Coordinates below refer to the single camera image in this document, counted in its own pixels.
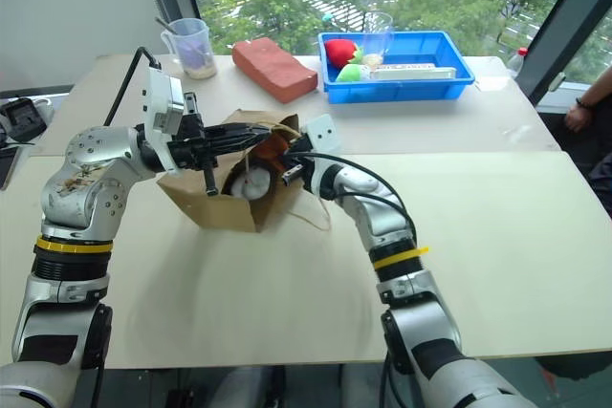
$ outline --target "white wall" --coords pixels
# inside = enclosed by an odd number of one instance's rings
[[[161,53],[156,15],[154,0],[0,0],[0,91],[74,84],[140,45]]]

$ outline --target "white table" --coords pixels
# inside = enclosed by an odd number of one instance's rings
[[[205,124],[222,122],[236,108],[297,113],[302,121],[329,113],[339,129],[346,154],[499,152],[558,150],[531,103],[520,92],[497,57],[467,57],[476,83],[457,100],[327,103],[319,88],[289,104],[270,97],[239,69],[230,56],[217,56],[219,74],[209,80],[193,80],[164,55],[163,69],[193,91]],[[319,70],[316,56],[301,62]],[[115,99],[131,56],[110,55],[98,59],[62,103],[53,129],[45,133],[39,155],[63,155],[70,138],[80,128],[99,126]],[[114,125],[142,122],[142,89],[146,59],[142,60],[119,108]]]
[[[357,156],[394,183],[480,356],[612,347],[612,231],[562,152]],[[0,195],[0,364],[39,231],[38,190],[61,158],[30,158]],[[110,265],[110,368],[383,358],[376,279],[352,221],[292,216],[261,234],[205,230],[153,181],[132,190]],[[302,193],[293,211],[323,223]],[[146,222],[149,236],[139,243]]]
[[[0,364],[39,232],[39,190],[80,129],[101,124],[130,56],[98,60],[56,114],[42,147],[0,194]],[[314,57],[300,58],[317,68]],[[164,68],[182,76],[168,56]],[[271,99],[226,56],[196,81],[206,124],[238,107],[329,112],[348,153],[397,186],[431,246],[433,270],[467,354],[504,356],[612,346],[612,233],[607,215],[497,58],[468,58],[477,78],[457,101],[328,105],[312,93]],[[144,66],[116,124],[142,120]],[[497,153],[444,153],[444,152]],[[426,155],[382,155],[433,152]],[[320,233],[278,215],[261,234],[205,230],[153,182],[137,184],[115,241],[108,366],[150,368],[383,358],[376,279],[353,223],[328,204]],[[319,221],[314,198],[294,212]],[[135,235],[147,222],[149,237]]]

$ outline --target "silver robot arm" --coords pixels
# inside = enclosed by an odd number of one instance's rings
[[[164,168],[167,143],[183,116],[180,80],[149,70],[144,131]],[[45,185],[44,219],[12,342],[14,363],[0,368],[0,405],[68,408],[81,370],[102,368],[111,332],[106,268],[136,182],[155,176],[133,128],[91,128],[68,144]]]
[[[300,177],[305,189],[334,200],[354,219],[380,281],[377,291],[389,307],[382,327],[391,360],[400,373],[415,374],[425,405],[535,408],[485,362],[461,354],[458,329],[431,272],[421,264],[415,228],[407,214],[392,207],[404,210],[400,198],[372,175],[329,157],[339,150],[329,116],[303,131],[285,155],[290,167],[285,181]]]

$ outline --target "red strawberry toy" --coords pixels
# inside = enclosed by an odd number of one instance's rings
[[[327,40],[324,46],[327,57],[337,69],[342,69],[348,63],[361,63],[361,49],[352,40],[332,38]]]

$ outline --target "yellow band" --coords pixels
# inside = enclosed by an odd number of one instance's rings
[[[38,239],[36,240],[36,245],[44,250],[64,253],[105,253],[110,252],[113,248],[113,243],[102,244],[98,246],[53,243],[51,241],[45,241],[44,239],[42,239],[42,236],[38,236]]]
[[[404,260],[409,260],[410,258],[419,257],[427,252],[429,252],[429,247],[413,248],[411,250],[407,250],[406,252],[396,253],[395,255],[383,258],[378,262],[374,262],[374,269],[388,267],[389,265],[394,265],[396,263],[403,262]]]

